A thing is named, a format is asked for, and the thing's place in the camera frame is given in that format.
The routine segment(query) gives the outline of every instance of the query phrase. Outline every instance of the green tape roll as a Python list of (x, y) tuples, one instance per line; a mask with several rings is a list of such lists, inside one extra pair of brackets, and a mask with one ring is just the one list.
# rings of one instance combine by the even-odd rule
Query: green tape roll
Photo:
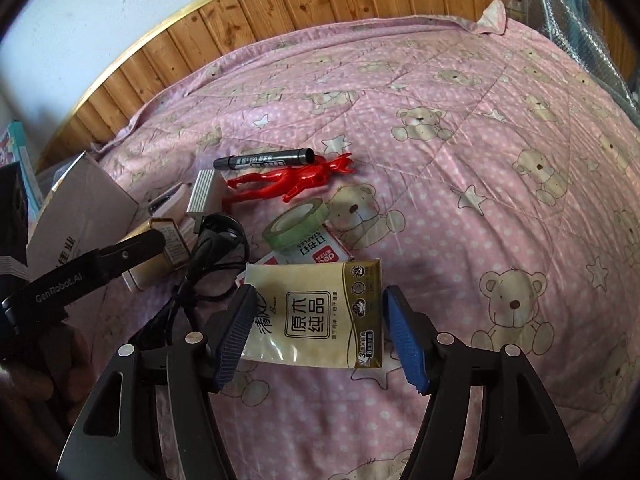
[(293, 206), (271, 222), (262, 237), (274, 251), (287, 249), (308, 237), (329, 218), (329, 208), (321, 198)]

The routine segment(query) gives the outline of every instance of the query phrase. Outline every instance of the pink bedsheet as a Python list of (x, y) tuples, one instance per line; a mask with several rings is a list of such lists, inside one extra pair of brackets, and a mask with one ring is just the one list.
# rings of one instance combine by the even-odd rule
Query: pink bedsheet
[[(167, 89), (102, 164), (144, 202), (219, 156), (307, 146), (353, 153), (355, 174), (299, 200), (323, 197), (356, 257), (382, 258), (385, 284), (468, 344), (519, 344), (578, 453), (615, 424), (639, 370), (640, 137), (568, 56), (498, 1), (479, 24), (432, 16), (302, 30)], [(234, 210), (254, 257), (284, 208)], [(110, 285), (92, 343), (98, 370), (169, 290)], [(385, 349), (382, 370), (241, 363), (212, 398), (239, 478), (399, 478), (427, 399)]]

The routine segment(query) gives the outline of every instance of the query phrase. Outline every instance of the red toy figure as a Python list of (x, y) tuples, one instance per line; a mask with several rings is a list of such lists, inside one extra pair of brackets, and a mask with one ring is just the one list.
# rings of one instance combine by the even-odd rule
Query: red toy figure
[(313, 164), (307, 166), (279, 168), (268, 173), (247, 173), (238, 178), (228, 180), (226, 184), (235, 189), (238, 184), (247, 182), (272, 182), (261, 189), (243, 191), (222, 199), (225, 210), (235, 202), (256, 200), (258, 198), (276, 198), (283, 195), (282, 201), (290, 200), (305, 189), (325, 186), (329, 182), (332, 173), (353, 173), (349, 165), (353, 162), (349, 157), (351, 153), (343, 153), (331, 162), (327, 162), (324, 156), (316, 155)]

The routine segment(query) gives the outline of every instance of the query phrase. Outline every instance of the wooden headboard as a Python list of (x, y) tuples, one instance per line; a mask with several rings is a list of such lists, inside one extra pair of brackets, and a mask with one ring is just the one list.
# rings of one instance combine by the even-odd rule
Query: wooden headboard
[[(129, 47), (91, 85), (49, 141), (43, 169), (104, 143), (158, 92), (205, 64), (255, 41), (324, 23), (411, 14), (455, 14), (477, 20), (492, 0), (197, 0)], [(623, 74), (635, 67), (626, 37), (599, 0), (614, 61)], [(621, 46), (612, 48), (611, 42)]]

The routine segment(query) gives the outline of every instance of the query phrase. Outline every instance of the blue gripper pad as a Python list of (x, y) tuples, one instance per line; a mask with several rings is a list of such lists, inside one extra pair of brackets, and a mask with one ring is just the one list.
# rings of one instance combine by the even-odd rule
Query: blue gripper pad
[(404, 298), (396, 298), (389, 288), (386, 288), (383, 293), (383, 315), (406, 380), (415, 386), (419, 393), (425, 395), (429, 387), (429, 378), (425, 371), (424, 350), (416, 342), (409, 322), (402, 314), (399, 301), (403, 300)]
[(220, 390), (233, 379), (236, 373), (244, 344), (249, 337), (249, 332), (251, 332), (251, 326), (254, 324), (256, 310), (255, 301), (243, 301), (234, 312), (228, 330), (218, 346), (216, 354), (219, 365), (215, 382), (216, 387)]

